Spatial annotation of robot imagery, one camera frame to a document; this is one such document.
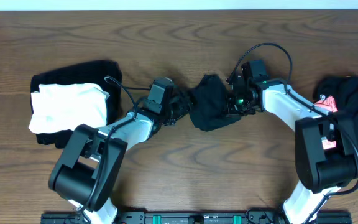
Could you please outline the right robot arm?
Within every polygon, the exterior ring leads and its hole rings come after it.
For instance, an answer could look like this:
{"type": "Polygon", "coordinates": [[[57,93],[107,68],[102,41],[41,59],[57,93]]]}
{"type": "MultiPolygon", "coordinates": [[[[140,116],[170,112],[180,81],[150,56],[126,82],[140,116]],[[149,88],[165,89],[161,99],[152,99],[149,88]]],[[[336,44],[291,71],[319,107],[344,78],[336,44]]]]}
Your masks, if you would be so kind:
{"type": "Polygon", "coordinates": [[[265,223],[344,223],[345,215],[319,214],[334,196],[358,189],[358,150],[353,122],[344,113],[318,108],[290,86],[288,80],[270,78],[262,60],[236,65],[227,83],[231,116],[266,111],[280,118],[295,133],[295,168],[299,181],[278,211],[248,215],[265,223]]]}

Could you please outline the black t-shirt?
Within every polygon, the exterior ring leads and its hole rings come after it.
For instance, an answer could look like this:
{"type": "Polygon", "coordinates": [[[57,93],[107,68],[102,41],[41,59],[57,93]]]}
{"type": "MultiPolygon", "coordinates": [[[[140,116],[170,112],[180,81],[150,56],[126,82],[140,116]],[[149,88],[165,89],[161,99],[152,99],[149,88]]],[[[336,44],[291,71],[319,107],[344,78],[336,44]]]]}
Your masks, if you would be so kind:
{"type": "Polygon", "coordinates": [[[218,75],[204,75],[199,84],[190,90],[194,107],[189,115],[194,127],[208,132],[240,121],[240,116],[228,116],[228,95],[218,75]]]}

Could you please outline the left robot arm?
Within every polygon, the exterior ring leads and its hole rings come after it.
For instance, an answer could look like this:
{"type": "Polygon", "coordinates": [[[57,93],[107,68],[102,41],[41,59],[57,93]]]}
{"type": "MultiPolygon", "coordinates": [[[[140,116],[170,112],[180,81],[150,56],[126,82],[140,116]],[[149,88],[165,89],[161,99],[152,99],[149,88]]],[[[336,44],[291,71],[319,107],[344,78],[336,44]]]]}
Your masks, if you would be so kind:
{"type": "Polygon", "coordinates": [[[75,128],[50,174],[48,186],[76,210],[44,213],[41,223],[114,223],[118,210],[110,198],[127,150],[146,142],[162,126],[174,125],[193,108],[188,90],[169,78],[155,79],[149,94],[113,124],[75,128]]]}

